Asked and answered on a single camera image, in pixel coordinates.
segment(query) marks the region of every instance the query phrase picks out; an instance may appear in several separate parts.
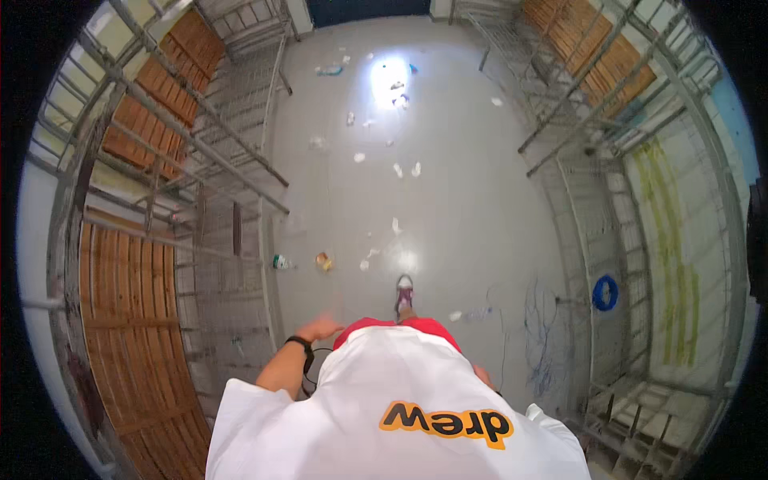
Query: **sneaker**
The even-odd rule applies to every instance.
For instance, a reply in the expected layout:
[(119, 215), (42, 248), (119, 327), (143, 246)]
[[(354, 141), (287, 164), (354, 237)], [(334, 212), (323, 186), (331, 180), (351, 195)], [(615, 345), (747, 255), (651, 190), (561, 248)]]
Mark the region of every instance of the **sneaker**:
[(413, 280), (410, 275), (403, 274), (397, 280), (397, 301), (395, 302), (395, 312), (400, 314), (400, 310), (410, 306), (413, 308)]

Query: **white t-shirt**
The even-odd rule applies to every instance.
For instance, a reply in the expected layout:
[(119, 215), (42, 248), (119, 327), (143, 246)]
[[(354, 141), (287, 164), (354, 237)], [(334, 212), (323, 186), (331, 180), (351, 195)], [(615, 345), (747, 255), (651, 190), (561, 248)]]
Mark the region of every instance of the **white t-shirt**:
[(206, 478), (589, 479), (568, 428), (527, 415), (442, 337), (369, 326), (327, 356), (310, 399), (231, 379)]

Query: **concrete floor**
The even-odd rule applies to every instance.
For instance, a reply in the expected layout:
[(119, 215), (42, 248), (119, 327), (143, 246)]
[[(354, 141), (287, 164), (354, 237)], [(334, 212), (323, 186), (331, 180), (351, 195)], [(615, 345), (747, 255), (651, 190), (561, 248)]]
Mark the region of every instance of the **concrete floor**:
[[(351, 61), (339, 76), (317, 76), (316, 67), (344, 55)], [(467, 29), (420, 17), (322, 29), (288, 47), (283, 69), (294, 94), (280, 92), (270, 126), (270, 158), (291, 182), (282, 194), (291, 214), (275, 216), (276, 252), (298, 266), (277, 272), (282, 319), (286, 334), (331, 307), (346, 325), (363, 316), (394, 319), (395, 282), (408, 272), (415, 310), (443, 323), (471, 362), (496, 386), (503, 382), (513, 408), (537, 401), (552, 409), (567, 392), (534, 395), (535, 346), (524, 321), (533, 282), (563, 293), (558, 241), (549, 207), (516, 153), (528, 132), (524, 116), (478, 71), (481, 55)], [(398, 61), (419, 70), (405, 79), (407, 110), (385, 108), (376, 97), (387, 89), (372, 89), (385, 81), (383, 65)], [(311, 137), (323, 147), (312, 148)], [(356, 163), (357, 153), (365, 160)], [(422, 172), (414, 177), (417, 161)], [(371, 249), (381, 253), (362, 271)], [(320, 252), (335, 263), (329, 273), (314, 265)], [(449, 319), (487, 306), (494, 310), (483, 320)]]

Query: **drew logo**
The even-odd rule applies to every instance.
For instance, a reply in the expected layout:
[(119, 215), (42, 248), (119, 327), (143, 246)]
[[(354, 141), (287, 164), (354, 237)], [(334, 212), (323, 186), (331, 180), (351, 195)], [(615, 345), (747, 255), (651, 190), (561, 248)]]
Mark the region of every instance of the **drew logo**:
[(467, 410), (466, 412), (433, 412), (424, 414), (415, 403), (392, 402), (379, 423), (381, 430), (393, 432), (422, 430), (444, 439), (468, 437), (485, 439), (488, 447), (504, 450), (504, 438), (515, 431), (509, 419), (495, 410)]

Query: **green paint streak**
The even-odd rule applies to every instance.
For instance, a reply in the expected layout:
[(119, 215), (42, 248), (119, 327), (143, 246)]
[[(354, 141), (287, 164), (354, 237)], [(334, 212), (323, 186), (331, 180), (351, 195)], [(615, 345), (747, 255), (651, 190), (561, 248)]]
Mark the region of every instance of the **green paint streak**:
[[(677, 351), (675, 355), (675, 363), (680, 365), (683, 363), (683, 357), (685, 354), (685, 327), (687, 320), (687, 288), (685, 283), (685, 268), (683, 265), (682, 246), (680, 240), (680, 215), (679, 215), (679, 197), (677, 196), (677, 182), (675, 181), (674, 173), (672, 172), (667, 155), (664, 150), (661, 149), (661, 143), (658, 138), (654, 138), (645, 145), (645, 153), (648, 156), (650, 171), (654, 177), (657, 189), (661, 195), (661, 204), (664, 207), (664, 214), (667, 218), (670, 232), (670, 251), (668, 255), (674, 257), (676, 263), (675, 270), (677, 272), (677, 302), (673, 305), (672, 320), (677, 321)], [(670, 177), (670, 189), (667, 187), (667, 182), (664, 181), (664, 175), (660, 168), (660, 164), (664, 165), (664, 169), (667, 171)], [(670, 291), (673, 288), (672, 282), (664, 285), (665, 292)]]
[(696, 341), (699, 339), (699, 274), (690, 272), (691, 289), (694, 295), (694, 314), (693, 325), (690, 333), (690, 355), (688, 356), (688, 366), (694, 366), (694, 360), (696, 359)]
[[(648, 144), (643, 145), (641, 152), (645, 156), (650, 157), (650, 146)], [(637, 172), (640, 174), (641, 183), (643, 186), (643, 193), (648, 199), (650, 204), (650, 210), (654, 216), (654, 223), (656, 224), (656, 231), (658, 232), (659, 242), (659, 256), (661, 265), (664, 271), (664, 365), (670, 364), (671, 349), (672, 349), (672, 323), (674, 318), (674, 310), (672, 304), (672, 274), (669, 268), (669, 249), (667, 246), (667, 234), (664, 229), (664, 222), (661, 219), (661, 212), (657, 204), (656, 193), (653, 189), (650, 176), (645, 169), (643, 155), (638, 151), (633, 154), (635, 164), (637, 165)]]

